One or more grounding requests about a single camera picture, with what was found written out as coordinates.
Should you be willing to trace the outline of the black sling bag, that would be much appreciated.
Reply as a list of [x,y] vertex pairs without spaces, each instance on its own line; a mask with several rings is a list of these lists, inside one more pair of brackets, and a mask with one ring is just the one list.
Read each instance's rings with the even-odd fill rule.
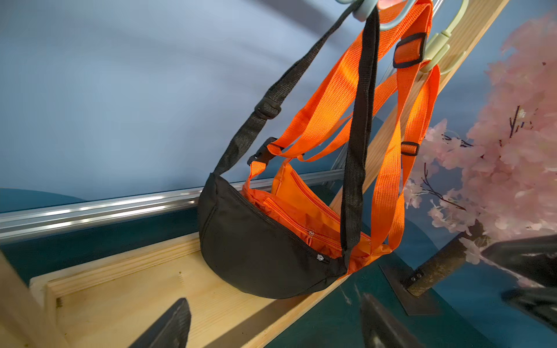
[[240,291],[269,299],[287,299],[321,291],[348,272],[350,256],[361,237],[379,27],[379,12],[373,10],[364,27],[363,54],[358,65],[359,81],[345,162],[341,255],[338,258],[331,258],[308,246],[294,232],[250,203],[223,178],[223,174],[251,147],[266,122],[280,113],[282,102],[313,62],[325,39],[316,42],[269,88],[209,175],[197,207],[201,253],[220,278]]

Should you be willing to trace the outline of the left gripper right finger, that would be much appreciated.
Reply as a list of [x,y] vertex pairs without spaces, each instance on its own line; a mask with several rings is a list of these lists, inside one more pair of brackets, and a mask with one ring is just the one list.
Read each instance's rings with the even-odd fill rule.
[[371,294],[361,299],[361,329],[365,347],[424,347],[419,340]]

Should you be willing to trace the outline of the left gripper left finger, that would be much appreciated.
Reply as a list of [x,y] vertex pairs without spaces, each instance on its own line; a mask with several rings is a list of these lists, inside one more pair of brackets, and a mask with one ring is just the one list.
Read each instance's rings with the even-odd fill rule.
[[185,348],[191,327],[191,312],[185,297],[173,303],[130,348]]

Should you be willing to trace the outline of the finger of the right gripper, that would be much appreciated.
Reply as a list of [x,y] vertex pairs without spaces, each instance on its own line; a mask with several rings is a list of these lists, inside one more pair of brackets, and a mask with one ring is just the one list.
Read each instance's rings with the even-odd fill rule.
[[504,291],[501,299],[556,332],[556,288],[523,288]]
[[481,255],[544,287],[556,287],[556,235],[497,242]]

